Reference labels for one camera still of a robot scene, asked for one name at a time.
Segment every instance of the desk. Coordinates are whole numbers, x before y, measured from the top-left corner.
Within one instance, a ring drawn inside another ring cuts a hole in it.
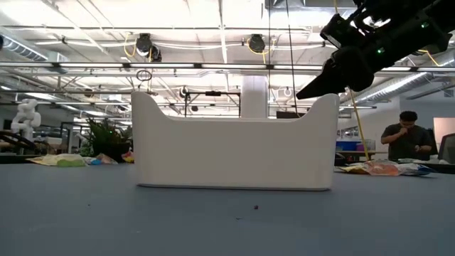
[[[455,255],[454,195],[445,174],[230,191],[138,187],[133,165],[0,165],[0,255]]]

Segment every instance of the man's hand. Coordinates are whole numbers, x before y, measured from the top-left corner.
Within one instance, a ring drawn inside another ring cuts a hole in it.
[[[401,128],[399,134],[400,134],[401,136],[403,136],[403,135],[405,135],[406,133],[407,133],[407,128],[404,128],[404,127]]]

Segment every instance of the man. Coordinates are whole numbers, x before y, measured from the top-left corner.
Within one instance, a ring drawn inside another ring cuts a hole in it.
[[[426,129],[415,125],[416,120],[416,112],[404,111],[400,114],[399,124],[385,128],[381,143],[389,144],[389,160],[429,160],[431,140]]]

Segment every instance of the potted plant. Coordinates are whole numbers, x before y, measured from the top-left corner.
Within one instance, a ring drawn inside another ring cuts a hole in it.
[[[90,126],[87,139],[92,145],[93,155],[103,153],[118,163],[124,162],[122,154],[127,153],[131,146],[132,128],[128,127],[126,130],[118,132],[107,119],[96,122],[89,118],[87,123]]]

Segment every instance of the black cable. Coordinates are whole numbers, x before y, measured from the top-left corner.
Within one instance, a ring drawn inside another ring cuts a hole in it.
[[[294,105],[296,108],[297,117],[300,117],[299,111],[297,110],[297,96],[296,96],[296,81],[294,77],[294,56],[292,54],[292,36],[291,36],[291,20],[289,19],[289,5],[286,0],[286,12],[287,12],[287,26],[289,32],[289,46],[291,47],[291,71],[292,71],[292,88],[294,90]]]

